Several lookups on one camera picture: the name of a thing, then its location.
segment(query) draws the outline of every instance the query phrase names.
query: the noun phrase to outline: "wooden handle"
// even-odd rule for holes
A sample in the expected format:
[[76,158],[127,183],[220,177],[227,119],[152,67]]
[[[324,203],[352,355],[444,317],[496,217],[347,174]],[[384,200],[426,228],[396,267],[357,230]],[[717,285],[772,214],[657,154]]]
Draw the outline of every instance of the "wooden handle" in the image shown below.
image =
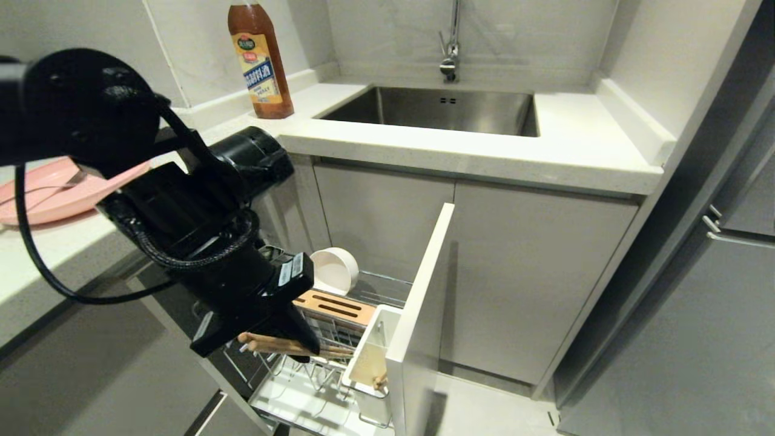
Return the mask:
[[294,300],[293,304],[313,313],[320,313],[326,318],[344,320],[359,324],[365,329],[374,315],[376,307],[363,304],[353,299],[335,296],[325,292],[310,289]]
[[335,347],[321,344],[320,354],[316,355],[304,348],[299,341],[283,339],[280,337],[265,336],[250,332],[240,333],[237,336],[240,344],[247,344],[247,349],[261,353],[281,353],[293,356],[318,356],[322,358],[351,358],[353,352],[344,347]]
[[385,372],[383,375],[380,375],[379,377],[374,377],[374,384],[372,387],[374,387],[375,390],[384,392],[385,386],[388,385],[388,374]]

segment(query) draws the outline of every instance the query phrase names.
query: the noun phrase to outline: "refrigerator door handle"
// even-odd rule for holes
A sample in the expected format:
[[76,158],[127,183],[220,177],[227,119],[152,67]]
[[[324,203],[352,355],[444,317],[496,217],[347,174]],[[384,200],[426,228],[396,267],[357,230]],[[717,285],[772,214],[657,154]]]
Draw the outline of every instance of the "refrigerator door handle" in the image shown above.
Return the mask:
[[739,232],[734,230],[722,231],[707,215],[702,216],[702,221],[710,229],[710,231],[706,233],[706,236],[712,240],[775,250],[775,237],[768,237],[759,234],[748,234],[746,232]]
[[708,206],[708,210],[710,210],[712,214],[716,215],[717,221],[723,217],[722,213],[719,212],[718,209],[716,209],[716,206],[713,206],[712,204]]
[[202,434],[202,431],[210,422],[212,416],[215,415],[215,412],[221,407],[227,396],[228,395],[225,392],[218,389],[218,391],[215,392],[215,395],[213,395],[207,404],[205,404],[205,408],[199,412],[199,415],[194,419],[194,422],[188,430],[186,430],[184,436],[199,436]]

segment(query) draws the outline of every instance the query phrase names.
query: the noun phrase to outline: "sauce bottle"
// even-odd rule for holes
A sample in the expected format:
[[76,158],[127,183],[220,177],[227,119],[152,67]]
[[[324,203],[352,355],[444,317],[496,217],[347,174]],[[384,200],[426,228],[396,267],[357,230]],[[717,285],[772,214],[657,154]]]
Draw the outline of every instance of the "sauce bottle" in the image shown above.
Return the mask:
[[269,15],[255,0],[233,0],[229,33],[259,118],[280,119],[293,113],[291,93]]

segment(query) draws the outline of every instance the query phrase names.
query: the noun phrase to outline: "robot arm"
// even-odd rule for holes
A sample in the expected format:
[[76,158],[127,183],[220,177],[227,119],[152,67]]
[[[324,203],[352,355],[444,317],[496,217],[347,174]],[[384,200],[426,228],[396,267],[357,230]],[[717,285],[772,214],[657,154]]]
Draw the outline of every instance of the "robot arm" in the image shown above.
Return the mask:
[[[173,163],[154,168],[97,208],[212,310],[194,351],[206,356],[254,331],[296,339],[319,353],[318,339],[293,306],[312,287],[312,261],[300,253],[273,265],[259,252],[264,243],[250,201],[293,174],[274,138],[249,127],[208,148],[129,65],[87,49],[30,65],[0,64],[0,101],[0,164],[16,165],[22,193],[26,161],[67,155],[86,172],[110,178],[178,152],[188,173]],[[160,117],[169,127],[159,129]],[[16,198],[24,206],[24,195]],[[98,303],[52,282],[25,218],[19,217],[19,229],[43,277],[65,296]]]

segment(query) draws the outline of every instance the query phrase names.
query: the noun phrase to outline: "black cable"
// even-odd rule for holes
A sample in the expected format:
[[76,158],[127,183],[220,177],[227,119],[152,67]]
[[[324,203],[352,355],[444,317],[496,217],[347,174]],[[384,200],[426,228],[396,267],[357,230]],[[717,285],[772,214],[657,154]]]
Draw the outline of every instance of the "black cable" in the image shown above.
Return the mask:
[[37,247],[35,247],[35,242],[33,241],[33,234],[29,229],[29,221],[27,220],[27,205],[26,205],[26,198],[24,196],[25,166],[26,166],[25,164],[17,164],[15,166],[15,171],[14,171],[14,178],[15,178],[14,191],[16,195],[16,198],[15,198],[16,218],[19,220],[19,232],[22,235],[22,240],[24,241],[24,246],[27,248],[27,253],[29,254],[29,258],[32,259],[33,264],[35,264],[35,268],[38,269],[38,272],[40,272],[40,275],[43,276],[43,279],[46,280],[46,282],[48,282],[48,284],[51,285],[51,287],[55,291],[60,293],[65,298],[72,299],[79,303],[105,305],[105,304],[126,303],[128,301],[141,299],[155,292],[159,292],[163,289],[169,288],[170,286],[175,284],[175,282],[170,281],[170,282],[165,282],[160,285],[150,287],[148,289],[144,289],[142,291],[131,292],[129,294],[124,294],[121,296],[106,296],[106,297],[83,296],[83,295],[77,294],[75,291],[65,286],[65,284],[60,282],[59,279],[57,279],[57,277],[51,272],[51,270],[48,269],[48,267],[46,266],[46,263],[43,262],[43,259],[40,257],[40,253],[38,252]]
[[212,159],[212,155],[205,143],[203,143],[202,140],[186,126],[183,120],[177,116],[164,97],[158,96],[156,98],[156,105],[159,116],[169,124],[172,131],[175,132],[175,135],[183,141],[183,144],[186,144],[186,148],[189,149],[200,162],[205,163]]
[[123,223],[122,226],[125,227],[130,234],[132,234],[132,236],[137,241],[137,245],[140,247],[140,250],[142,250],[142,252],[145,253],[149,258],[151,258],[151,260],[155,261],[159,265],[164,266],[165,268],[176,269],[178,271],[187,271],[203,268],[207,265],[216,263],[217,261],[221,261],[222,259],[230,256],[233,252],[240,250],[246,244],[250,243],[253,239],[253,235],[257,231],[258,219],[256,218],[256,213],[249,209],[245,209],[243,211],[243,217],[245,218],[245,223],[243,223],[242,227],[245,228],[241,230],[242,233],[236,240],[234,240],[231,244],[216,254],[211,254],[206,258],[194,260],[173,258],[169,254],[164,253],[153,243],[150,236],[138,222]]

